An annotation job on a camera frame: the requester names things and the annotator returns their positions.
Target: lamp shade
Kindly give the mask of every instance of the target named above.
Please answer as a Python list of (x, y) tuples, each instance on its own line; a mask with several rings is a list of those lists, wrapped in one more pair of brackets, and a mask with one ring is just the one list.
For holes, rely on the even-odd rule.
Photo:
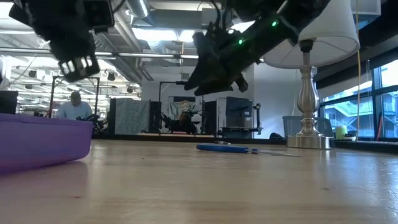
[[(349, 0), (332, 0), (321, 15), (308, 25), (298, 41), (314, 40), (311, 65), (322, 66), (344, 60), (359, 49), (351, 3)], [(303, 53), (299, 44), (292, 46), (288, 40), (265, 54), (264, 62), (277, 68), (301, 68)]]

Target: table surface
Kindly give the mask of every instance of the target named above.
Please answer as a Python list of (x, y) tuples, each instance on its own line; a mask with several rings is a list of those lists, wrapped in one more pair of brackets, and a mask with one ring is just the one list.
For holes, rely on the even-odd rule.
[(204, 152), (192, 143), (93, 141), (82, 161), (0, 177), (0, 219), (4, 224), (398, 223), (396, 156), (288, 151), (302, 157)]

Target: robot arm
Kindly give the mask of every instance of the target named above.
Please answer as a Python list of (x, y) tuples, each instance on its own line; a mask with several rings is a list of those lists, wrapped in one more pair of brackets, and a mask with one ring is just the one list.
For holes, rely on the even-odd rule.
[[(199, 32), (193, 36), (199, 59), (185, 84), (186, 90), (197, 88), (196, 95), (231, 90), (233, 82), (240, 91), (246, 91), (242, 71), (259, 63), (264, 54), (286, 39), (297, 44), (299, 33), (331, 0), (227, 0), (223, 15), (214, 0), (210, 1), (218, 18), (209, 24), (206, 35)], [(50, 41), (65, 79), (74, 82), (100, 71), (91, 31), (106, 32), (112, 27), (115, 10), (111, 0), (14, 0), (9, 15)], [(225, 26), (226, 11), (255, 22), (243, 33), (230, 33)]]

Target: purple plastic tray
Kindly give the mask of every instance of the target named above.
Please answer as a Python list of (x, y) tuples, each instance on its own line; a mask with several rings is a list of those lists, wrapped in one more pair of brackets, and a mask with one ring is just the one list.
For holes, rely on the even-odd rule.
[(0, 114), (0, 174), (84, 158), (92, 131), (87, 121)]

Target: blue shirt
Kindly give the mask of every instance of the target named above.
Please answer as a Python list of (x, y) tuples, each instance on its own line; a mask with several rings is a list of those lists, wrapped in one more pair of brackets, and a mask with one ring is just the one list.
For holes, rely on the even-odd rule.
[(86, 118), (93, 114), (91, 107), (86, 102), (81, 102), (78, 106), (73, 106), (71, 102), (66, 102), (58, 109), (55, 118), (76, 119), (77, 117)]

